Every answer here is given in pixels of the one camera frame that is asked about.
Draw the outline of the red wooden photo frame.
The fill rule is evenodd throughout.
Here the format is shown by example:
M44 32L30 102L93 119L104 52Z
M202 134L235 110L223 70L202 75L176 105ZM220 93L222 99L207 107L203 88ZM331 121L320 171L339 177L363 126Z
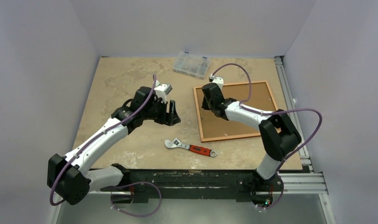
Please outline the red wooden photo frame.
M251 98L248 102L244 103L245 105L272 112L278 110L277 102L267 81L253 81L251 83L251 89ZM243 100L247 99L249 90L248 82L230 83L223 86L222 93L225 98ZM195 86L193 92L201 142L260 136L260 132L255 128L235 121L226 121L216 117L211 111L204 110L201 107L203 100L201 86Z

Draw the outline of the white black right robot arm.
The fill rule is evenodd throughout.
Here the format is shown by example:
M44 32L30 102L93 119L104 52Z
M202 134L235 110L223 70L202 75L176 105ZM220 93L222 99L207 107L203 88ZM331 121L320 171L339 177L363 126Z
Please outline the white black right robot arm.
M264 112L246 107L236 99L225 98L220 86L213 82L202 86L201 90L204 95L203 109L211 111L218 118L239 122L260 132L266 154L256 168L253 184L259 190L266 189L282 161L302 142L292 120L284 110Z

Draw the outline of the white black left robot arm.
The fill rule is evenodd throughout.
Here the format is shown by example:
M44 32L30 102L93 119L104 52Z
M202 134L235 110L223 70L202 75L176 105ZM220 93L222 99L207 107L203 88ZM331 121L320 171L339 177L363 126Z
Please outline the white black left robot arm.
M47 185L54 194L75 205L91 191L115 187L119 191L130 185L129 171L122 165L92 170L93 164L118 141L127 137L145 120L173 126L180 122L174 100L167 100L170 84L157 84L155 88L140 87L133 98L117 108L107 122L88 140L64 156L54 154L48 161Z

